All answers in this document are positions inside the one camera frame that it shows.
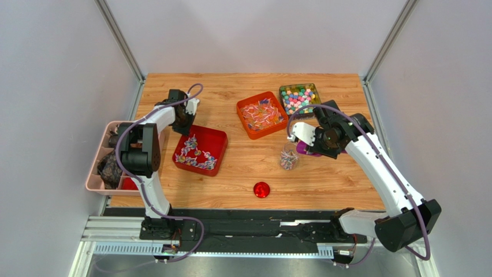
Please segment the purple plastic scoop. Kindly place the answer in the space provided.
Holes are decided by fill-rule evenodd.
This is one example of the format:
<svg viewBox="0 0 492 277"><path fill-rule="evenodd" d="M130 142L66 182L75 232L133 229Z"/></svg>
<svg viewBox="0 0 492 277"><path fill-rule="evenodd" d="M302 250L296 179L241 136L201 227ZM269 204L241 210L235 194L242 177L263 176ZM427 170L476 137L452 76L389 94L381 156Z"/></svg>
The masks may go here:
<svg viewBox="0 0 492 277"><path fill-rule="evenodd" d="M307 155L307 156L314 156L314 157L321 157L321 154L310 152L308 150L308 145L304 143L303 141L299 141L296 145L296 151L298 154L301 155Z"/></svg>

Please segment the red tray of swirl lollipops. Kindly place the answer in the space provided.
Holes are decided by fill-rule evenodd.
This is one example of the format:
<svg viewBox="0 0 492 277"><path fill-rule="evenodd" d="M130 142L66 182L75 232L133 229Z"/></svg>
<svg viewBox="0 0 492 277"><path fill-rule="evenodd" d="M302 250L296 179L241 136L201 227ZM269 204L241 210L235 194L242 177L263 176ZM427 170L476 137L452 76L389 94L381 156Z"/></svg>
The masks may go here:
<svg viewBox="0 0 492 277"><path fill-rule="evenodd" d="M188 136L181 136L172 155L177 168L214 177L218 174L228 146L225 132L192 125Z"/></svg>

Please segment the clear plastic jar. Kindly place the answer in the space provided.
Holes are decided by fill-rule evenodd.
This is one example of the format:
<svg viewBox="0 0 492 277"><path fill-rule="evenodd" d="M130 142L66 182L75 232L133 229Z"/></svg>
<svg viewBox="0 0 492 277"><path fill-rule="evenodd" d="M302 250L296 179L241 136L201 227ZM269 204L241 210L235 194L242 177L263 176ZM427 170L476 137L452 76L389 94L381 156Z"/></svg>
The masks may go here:
<svg viewBox="0 0 492 277"><path fill-rule="evenodd" d="M296 144L287 143L284 145L281 153L279 163L284 170L293 170L299 161L299 154L296 150Z"/></svg>

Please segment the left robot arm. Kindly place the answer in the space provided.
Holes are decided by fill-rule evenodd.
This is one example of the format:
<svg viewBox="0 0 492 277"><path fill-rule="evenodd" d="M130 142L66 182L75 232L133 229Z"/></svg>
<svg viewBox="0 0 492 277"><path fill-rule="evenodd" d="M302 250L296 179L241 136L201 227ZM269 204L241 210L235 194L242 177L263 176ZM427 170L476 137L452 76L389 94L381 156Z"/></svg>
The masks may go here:
<svg viewBox="0 0 492 277"><path fill-rule="evenodd" d="M163 232L167 236L175 232L176 217L158 176L162 153L159 136L168 127L188 136L199 104L196 95L171 89L168 97L143 118L120 126L114 153L119 168L131 177L143 199L144 232Z"/></svg>

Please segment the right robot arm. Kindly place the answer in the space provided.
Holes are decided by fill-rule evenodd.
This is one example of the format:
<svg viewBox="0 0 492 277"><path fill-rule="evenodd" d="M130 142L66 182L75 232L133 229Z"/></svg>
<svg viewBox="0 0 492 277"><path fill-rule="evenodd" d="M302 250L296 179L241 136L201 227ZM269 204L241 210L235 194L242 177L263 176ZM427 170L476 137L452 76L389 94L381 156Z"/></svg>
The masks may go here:
<svg viewBox="0 0 492 277"><path fill-rule="evenodd" d="M375 238L391 252L405 248L429 260L429 235L442 212L439 202L423 197L403 177L363 114L347 115L333 100L310 109L317 126L298 122L290 128L288 138L303 142L309 154L337 159L346 152L370 180L385 208L382 212L340 210L332 220L338 232Z"/></svg>

